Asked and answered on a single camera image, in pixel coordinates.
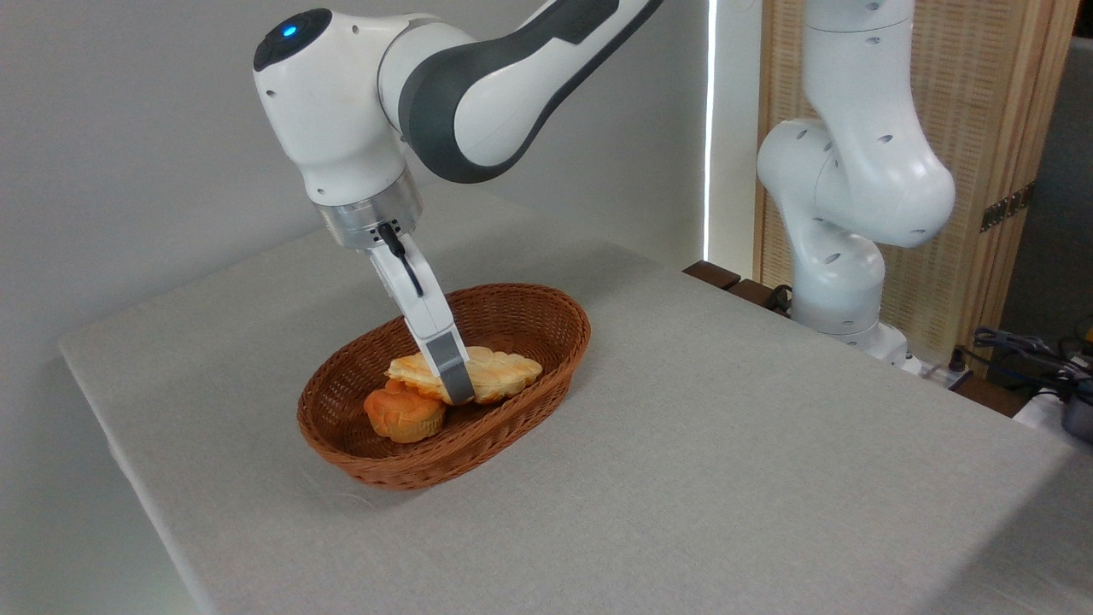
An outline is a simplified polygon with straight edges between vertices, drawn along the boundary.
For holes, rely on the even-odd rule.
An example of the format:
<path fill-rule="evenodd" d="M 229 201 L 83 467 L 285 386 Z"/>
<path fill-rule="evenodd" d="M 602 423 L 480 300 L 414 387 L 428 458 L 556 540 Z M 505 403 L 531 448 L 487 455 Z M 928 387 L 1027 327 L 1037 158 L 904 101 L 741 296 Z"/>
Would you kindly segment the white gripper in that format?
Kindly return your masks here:
<path fill-rule="evenodd" d="M 398 235 L 395 240 L 403 248 L 402 256 L 398 256 L 379 232 L 373 232 L 371 238 L 372 265 L 398 304 L 413 338 L 425 343 L 423 354 L 430 369 L 440 379 L 449 404 L 474 401 L 475 385 L 468 372 L 465 343 L 454 326 L 453 310 L 440 284 L 418 243 L 409 234 Z"/>

